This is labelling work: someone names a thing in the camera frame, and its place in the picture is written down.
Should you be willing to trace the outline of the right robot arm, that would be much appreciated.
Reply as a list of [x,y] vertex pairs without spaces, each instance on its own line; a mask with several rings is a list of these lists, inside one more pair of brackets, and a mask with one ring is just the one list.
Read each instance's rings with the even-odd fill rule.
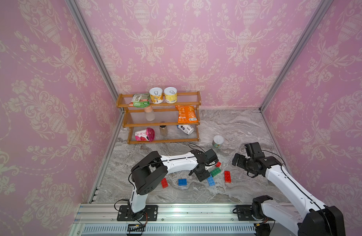
[[272,219],[296,236],[344,236],[344,216],[336,206],[328,206],[309,193],[287,171],[282,158],[271,153],[265,156],[258,142],[245,145],[247,155],[235,154],[232,164],[244,169],[251,178],[265,177],[273,183],[296,209],[282,206],[268,195],[256,197],[250,207],[237,205],[239,220],[250,213],[262,227]]

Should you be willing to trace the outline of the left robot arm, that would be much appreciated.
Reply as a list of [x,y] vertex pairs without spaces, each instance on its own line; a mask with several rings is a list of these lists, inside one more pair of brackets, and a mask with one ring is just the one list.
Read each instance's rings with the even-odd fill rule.
[[167,156],[152,151],[138,162],[129,174],[128,181],[133,186],[128,205],[133,214],[143,213],[148,194],[152,192],[163,179],[175,172],[189,171],[195,174],[200,182],[210,177],[207,167],[214,166],[219,161],[213,149],[205,152],[191,150],[185,154]]

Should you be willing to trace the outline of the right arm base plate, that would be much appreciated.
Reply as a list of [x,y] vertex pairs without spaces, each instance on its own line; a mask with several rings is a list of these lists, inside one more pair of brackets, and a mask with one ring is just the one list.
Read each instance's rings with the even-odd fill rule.
[[239,221],[267,222],[272,220],[272,218],[265,216],[261,207],[257,205],[236,205],[233,214],[237,215]]

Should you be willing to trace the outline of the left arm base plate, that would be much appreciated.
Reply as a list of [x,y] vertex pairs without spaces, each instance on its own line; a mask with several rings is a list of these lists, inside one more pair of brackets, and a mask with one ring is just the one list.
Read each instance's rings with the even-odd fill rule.
[[134,213],[130,206],[120,206],[117,221],[157,221],[158,205],[146,205],[144,210]]

